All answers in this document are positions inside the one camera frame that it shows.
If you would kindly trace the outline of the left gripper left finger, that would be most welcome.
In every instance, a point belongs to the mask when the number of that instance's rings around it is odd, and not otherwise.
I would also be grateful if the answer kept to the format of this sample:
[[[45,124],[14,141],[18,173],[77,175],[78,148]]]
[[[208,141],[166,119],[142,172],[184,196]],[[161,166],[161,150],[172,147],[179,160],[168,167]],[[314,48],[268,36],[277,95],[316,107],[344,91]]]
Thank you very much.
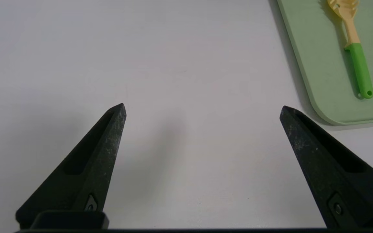
[[[123,103],[108,109],[16,211],[21,229],[106,229],[103,208],[123,127]]]

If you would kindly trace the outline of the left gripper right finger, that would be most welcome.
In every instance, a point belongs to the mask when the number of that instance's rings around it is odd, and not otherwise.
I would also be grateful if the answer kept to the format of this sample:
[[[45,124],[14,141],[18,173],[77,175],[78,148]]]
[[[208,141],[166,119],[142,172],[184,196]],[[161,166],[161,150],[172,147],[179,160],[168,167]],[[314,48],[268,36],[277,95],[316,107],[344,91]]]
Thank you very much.
[[[299,110],[280,121],[326,227],[373,229],[373,168]]]

